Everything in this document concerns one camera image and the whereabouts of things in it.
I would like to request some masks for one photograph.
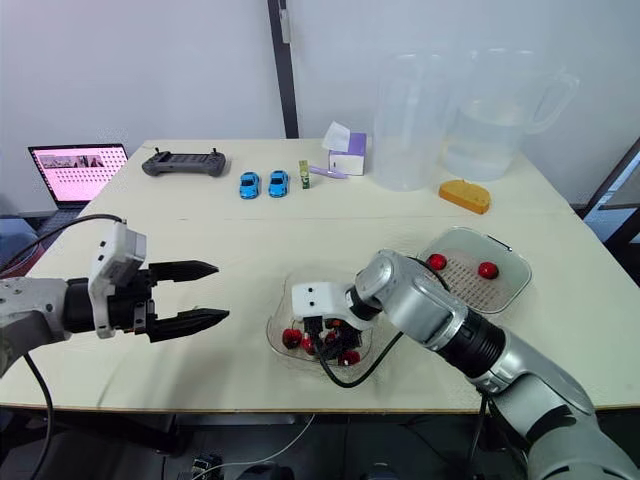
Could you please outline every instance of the blue toy car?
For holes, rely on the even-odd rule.
[[[284,170],[274,170],[269,182],[269,195],[275,198],[284,197],[289,191],[289,175]]]
[[[240,196],[256,198],[260,194],[260,177],[255,172],[244,172],[240,177]]]

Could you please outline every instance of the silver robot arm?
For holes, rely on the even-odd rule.
[[[469,309],[426,271],[415,259],[381,250],[355,285],[296,285],[294,314],[337,317],[364,330],[384,311],[400,331],[490,395],[496,413],[531,446],[531,480],[639,478],[629,457],[601,432],[591,400],[571,375]]]

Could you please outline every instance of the purple marker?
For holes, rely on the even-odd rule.
[[[325,177],[349,178],[349,175],[346,175],[344,173],[327,170],[326,168],[314,167],[313,165],[309,165],[309,171],[311,173],[315,173],[316,175],[324,175]]]

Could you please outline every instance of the red cherry tomato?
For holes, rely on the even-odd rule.
[[[429,255],[427,258],[427,265],[429,265],[434,270],[442,270],[447,266],[447,257],[442,255],[441,253],[434,253]]]
[[[355,365],[359,361],[360,354],[355,350],[347,350],[338,357],[338,363],[344,366]]]
[[[302,332],[297,328],[286,328],[282,332],[282,343],[289,350],[298,348],[300,342],[302,342]]]
[[[309,354],[309,355],[315,355],[316,354],[316,349],[313,346],[313,342],[311,341],[311,338],[308,335],[305,335],[305,337],[302,339],[302,342],[300,343],[300,345],[302,346],[304,351],[307,352],[307,354]]]
[[[488,280],[497,278],[499,273],[498,266],[493,262],[482,262],[478,267],[478,275]]]
[[[324,337],[324,344],[329,345],[336,341],[336,332],[327,333],[326,337]]]

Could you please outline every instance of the gray remote controller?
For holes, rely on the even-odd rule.
[[[176,172],[206,173],[218,177],[226,161],[224,154],[215,148],[211,153],[171,153],[156,148],[156,154],[142,164],[142,170],[152,177]]]

